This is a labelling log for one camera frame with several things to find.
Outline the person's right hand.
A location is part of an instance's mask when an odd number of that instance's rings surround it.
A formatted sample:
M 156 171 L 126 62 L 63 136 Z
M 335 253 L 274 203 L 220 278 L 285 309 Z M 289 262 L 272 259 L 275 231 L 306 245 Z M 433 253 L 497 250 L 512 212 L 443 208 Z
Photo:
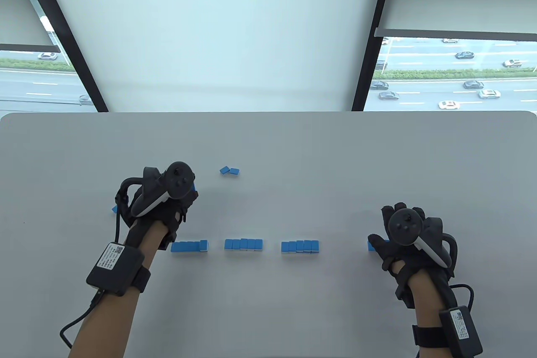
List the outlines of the person's right hand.
M 455 239 L 443 231 L 442 219 L 426 217 L 422 208 L 408 208 L 403 202 L 386 205 L 381 213 L 388 239 L 372 234 L 368 242 L 382 259 L 382 270 L 396 279 L 396 297 L 413 309 L 409 282 L 424 270 L 445 307 L 456 307 L 458 302 L 449 281 L 454 277 L 458 247 Z

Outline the person's left hand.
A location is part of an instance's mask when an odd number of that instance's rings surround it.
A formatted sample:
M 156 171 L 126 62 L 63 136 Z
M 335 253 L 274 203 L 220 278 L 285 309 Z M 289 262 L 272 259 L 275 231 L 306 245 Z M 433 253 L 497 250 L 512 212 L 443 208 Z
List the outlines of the person's left hand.
M 194 201 L 198 198 L 199 193 L 196 191 L 196 186 L 193 185 L 186 195 L 180 199 L 168 198 L 165 202 L 159 202 L 148 213 L 141 217 L 132 215 L 132 207 L 128 204 L 128 187 L 131 183 L 120 187 L 116 193 L 116 229 L 119 229 L 119 219 L 122 218 L 129 227 L 129 233 L 124 242 L 125 245 L 138 248 L 149 229 L 155 222 L 162 222 L 167 233 L 159 244 L 159 250 L 166 250 L 168 246 L 175 242 L 177 230 L 186 222 L 186 214 Z

